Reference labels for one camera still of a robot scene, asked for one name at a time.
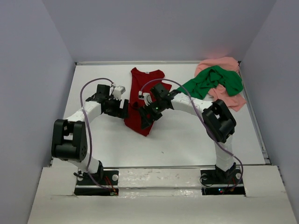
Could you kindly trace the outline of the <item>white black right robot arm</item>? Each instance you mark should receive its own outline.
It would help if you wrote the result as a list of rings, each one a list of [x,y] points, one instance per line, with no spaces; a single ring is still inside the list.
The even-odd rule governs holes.
[[[168,91],[161,83],[152,87],[149,93],[139,91],[138,98],[145,102],[145,105],[138,109],[141,129],[148,128],[160,119],[166,109],[198,116],[215,145],[216,164],[213,178],[221,183],[226,183],[232,178],[236,163],[231,140],[236,120],[224,101],[204,101],[179,90]]]

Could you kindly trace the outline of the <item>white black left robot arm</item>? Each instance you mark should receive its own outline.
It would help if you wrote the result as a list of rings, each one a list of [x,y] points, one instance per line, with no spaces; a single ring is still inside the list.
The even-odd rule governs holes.
[[[51,155],[62,161],[67,161],[87,173],[87,179],[92,184],[103,180],[104,168],[102,162],[93,158],[92,143],[87,138],[90,123],[102,114],[125,119],[128,117],[128,103],[122,95],[124,86],[99,84],[95,94],[88,97],[79,110],[66,119],[54,122]]]

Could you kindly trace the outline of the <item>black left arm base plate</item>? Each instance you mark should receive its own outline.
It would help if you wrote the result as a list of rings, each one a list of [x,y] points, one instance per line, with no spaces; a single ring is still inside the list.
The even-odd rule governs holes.
[[[119,171],[115,169],[104,170],[103,177],[92,174],[92,178],[79,170],[73,173],[76,177],[74,194],[76,196],[118,196]]]

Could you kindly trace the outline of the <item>red t-shirt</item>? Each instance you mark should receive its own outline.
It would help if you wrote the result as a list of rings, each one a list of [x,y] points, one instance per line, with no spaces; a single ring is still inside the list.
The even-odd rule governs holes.
[[[144,106],[145,102],[138,98],[138,93],[147,82],[158,78],[164,78],[165,74],[161,70],[141,72],[137,68],[133,68],[131,70],[131,76],[132,82],[128,105],[128,117],[124,119],[124,124],[136,133],[146,137],[149,135],[153,125],[141,129],[141,116],[138,108]]]

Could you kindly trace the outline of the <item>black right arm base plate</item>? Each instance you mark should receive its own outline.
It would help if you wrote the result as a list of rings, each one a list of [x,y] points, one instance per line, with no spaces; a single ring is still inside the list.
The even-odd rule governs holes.
[[[246,195],[241,170],[237,168],[230,177],[221,179],[215,169],[200,171],[199,181],[203,196]]]

